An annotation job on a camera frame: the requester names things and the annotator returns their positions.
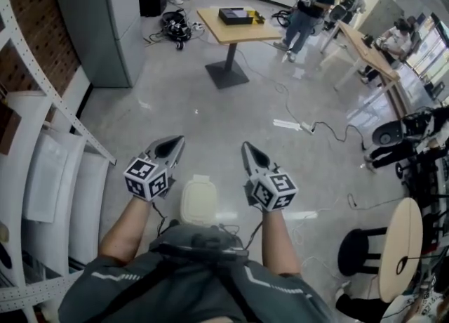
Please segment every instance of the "table leg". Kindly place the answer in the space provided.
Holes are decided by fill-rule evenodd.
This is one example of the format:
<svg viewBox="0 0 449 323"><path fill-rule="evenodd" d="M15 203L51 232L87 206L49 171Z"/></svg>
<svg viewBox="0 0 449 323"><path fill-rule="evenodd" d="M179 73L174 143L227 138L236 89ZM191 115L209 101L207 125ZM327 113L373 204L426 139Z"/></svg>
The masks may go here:
<svg viewBox="0 0 449 323"><path fill-rule="evenodd" d="M237 44L230 44L225 61L206 65L206 69L218 89L245 84L250 81L240 65L234 61L236 50Z"/></svg>
<svg viewBox="0 0 449 323"><path fill-rule="evenodd" d="M342 86L349 81L349 79L357 72L357 70L362 66L363 60L359 58L354 65L346 72L341 80L339 80L336 85L334 85L334 89L338 91Z"/></svg>
<svg viewBox="0 0 449 323"><path fill-rule="evenodd" d="M360 112L362 112L365 108L367 108L369 105L371 105L371 103L373 103L374 101L376 101L381 95L383 95L385 92L387 92L389 89L391 89L395 84L397 83L397 81L391 81L390 83L388 83L386 86L383 86L382 89L377 92L373 98L371 98L370 100L368 100L365 105L363 105L362 107L360 107L357 111L355 111L355 113L351 114L348 118L350 119L351 117L354 117L356 115L358 115Z"/></svg>
<svg viewBox="0 0 449 323"><path fill-rule="evenodd" d="M334 36L337 34L338 30L340 29L340 26L337 24L335 25L335 28L332 30L332 32L330 33L330 36L324 41L320 52L324 53L324 51L327 49L327 47L329 46L330 42L333 40Z"/></svg>

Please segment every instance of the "man in black t-shirt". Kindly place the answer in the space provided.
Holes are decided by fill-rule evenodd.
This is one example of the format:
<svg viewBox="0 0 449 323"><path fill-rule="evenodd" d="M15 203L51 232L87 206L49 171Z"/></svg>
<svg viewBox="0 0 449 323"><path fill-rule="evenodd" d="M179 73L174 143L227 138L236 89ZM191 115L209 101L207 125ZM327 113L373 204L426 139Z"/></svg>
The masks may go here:
<svg viewBox="0 0 449 323"><path fill-rule="evenodd" d="M295 62L296 54L301 51L307 37L334 3L335 0L299 0L297 10L292 14L285 39L275 42L275 47L288 51L288 60ZM289 50L290 44L298 32L300 32L300 37Z"/></svg>

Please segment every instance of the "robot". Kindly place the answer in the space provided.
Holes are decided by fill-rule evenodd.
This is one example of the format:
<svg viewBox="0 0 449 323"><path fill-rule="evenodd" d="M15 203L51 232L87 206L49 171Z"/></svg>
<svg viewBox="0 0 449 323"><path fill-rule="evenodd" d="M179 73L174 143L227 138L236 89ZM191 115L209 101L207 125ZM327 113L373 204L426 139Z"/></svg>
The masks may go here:
<svg viewBox="0 0 449 323"><path fill-rule="evenodd" d="M164 198L173 186L173 169L185 147L184 136L170 136L154 141L123 172L128 191L145 201ZM265 211L286 208L295 198L297 187L291 177L270 158L244 142L243 166L248 174L244 185L248 203L260 204Z"/></svg>

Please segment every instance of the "black box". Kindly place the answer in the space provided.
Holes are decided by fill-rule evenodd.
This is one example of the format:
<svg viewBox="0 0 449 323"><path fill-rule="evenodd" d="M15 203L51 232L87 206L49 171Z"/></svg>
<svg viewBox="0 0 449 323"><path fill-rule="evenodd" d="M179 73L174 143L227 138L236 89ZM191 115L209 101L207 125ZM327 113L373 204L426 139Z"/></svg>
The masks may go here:
<svg viewBox="0 0 449 323"><path fill-rule="evenodd" d="M226 25L253 24L253 18L243 9L243 7L221 8L218 10L218 17L220 17Z"/></svg>

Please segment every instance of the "forearm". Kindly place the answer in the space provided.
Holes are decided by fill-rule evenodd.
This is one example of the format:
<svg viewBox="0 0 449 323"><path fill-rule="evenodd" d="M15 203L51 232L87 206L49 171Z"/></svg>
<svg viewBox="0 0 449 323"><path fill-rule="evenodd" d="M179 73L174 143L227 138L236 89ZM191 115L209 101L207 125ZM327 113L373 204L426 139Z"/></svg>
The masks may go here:
<svg viewBox="0 0 449 323"><path fill-rule="evenodd" d="M99 256L109 256L127 264L131 262L142 240L151 204L133 197L120 218L100 243Z"/></svg>
<svg viewBox="0 0 449 323"><path fill-rule="evenodd" d="M275 275L300 274L300 260L288 235L282 211L263 213L262 260Z"/></svg>

